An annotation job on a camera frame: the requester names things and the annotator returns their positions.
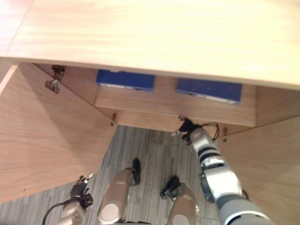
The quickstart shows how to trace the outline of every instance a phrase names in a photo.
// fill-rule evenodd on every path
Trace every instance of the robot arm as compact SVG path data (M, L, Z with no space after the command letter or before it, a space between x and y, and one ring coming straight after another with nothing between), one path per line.
M43 225L45 225L46 218L55 207L63 205L63 211L60 214L58 225L81 225L85 217L86 209L93 204L93 198L87 194L89 188L86 186L89 180L94 176L91 172L87 178L81 176L73 185L70 199L53 205L45 214L43 218Z
M189 119L183 118L177 133L192 145L202 168L201 187L205 198L215 202L221 225L274 225L273 222L249 199L243 197L238 177L222 157L213 138Z

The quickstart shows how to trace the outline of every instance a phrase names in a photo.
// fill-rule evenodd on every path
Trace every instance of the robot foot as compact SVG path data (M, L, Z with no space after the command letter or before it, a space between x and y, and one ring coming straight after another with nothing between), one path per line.
M166 199L167 196L179 186L180 186L179 178L177 176L173 176L171 179L169 179L164 189L160 192L160 197L162 199Z
M141 182L141 162L138 158L135 158L132 162L132 174L134 179L134 185L138 185Z

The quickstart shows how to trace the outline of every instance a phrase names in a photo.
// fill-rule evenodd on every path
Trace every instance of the metal hinge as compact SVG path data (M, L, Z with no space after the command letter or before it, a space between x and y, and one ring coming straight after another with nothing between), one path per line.
M114 112L113 115L112 115L111 126L113 127L116 122L117 122L117 113Z
M65 73L65 68L65 66L52 65L51 70L54 72L54 79L51 81L46 81L44 87L58 94L60 91L58 84Z
M224 128L223 128L222 142L227 142L227 141L228 141L228 138L227 138L227 132L228 132L227 127L224 127Z

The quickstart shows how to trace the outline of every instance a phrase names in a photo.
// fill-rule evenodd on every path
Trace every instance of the robot leg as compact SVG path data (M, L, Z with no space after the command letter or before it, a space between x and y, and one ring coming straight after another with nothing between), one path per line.
M170 181L171 180L177 182L177 179L174 177L171 178ZM171 190L168 193L168 197L171 198L171 200L175 199L175 202L170 212L167 225L195 225L196 214L199 212L199 207L191 189L184 183L170 185L170 182L168 182L167 186L169 186L170 189L177 186L175 190Z
M125 209L129 186L140 182L140 162L135 159L133 168L120 171L108 186L98 210L100 225L108 225L125 220Z

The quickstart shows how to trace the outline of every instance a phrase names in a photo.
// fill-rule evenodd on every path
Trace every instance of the cabinet top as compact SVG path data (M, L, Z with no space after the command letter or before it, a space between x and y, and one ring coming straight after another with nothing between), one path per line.
M2 56L300 89L293 0L26 1Z

